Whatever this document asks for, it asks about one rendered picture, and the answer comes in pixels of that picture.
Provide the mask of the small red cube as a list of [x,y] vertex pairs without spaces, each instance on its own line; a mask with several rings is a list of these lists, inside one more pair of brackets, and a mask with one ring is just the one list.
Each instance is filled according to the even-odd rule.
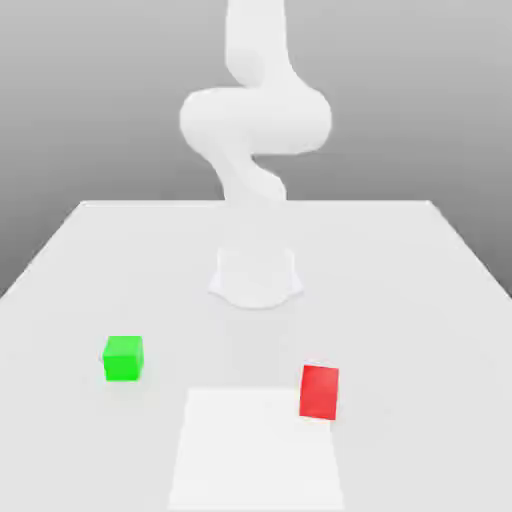
[[303,367],[299,415],[334,421],[337,416],[339,369],[318,365]]

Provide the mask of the small green cube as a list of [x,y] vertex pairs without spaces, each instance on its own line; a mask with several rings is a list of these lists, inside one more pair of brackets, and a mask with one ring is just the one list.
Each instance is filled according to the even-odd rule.
[[144,366],[141,336],[109,336],[102,353],[107,381],[137,381]]

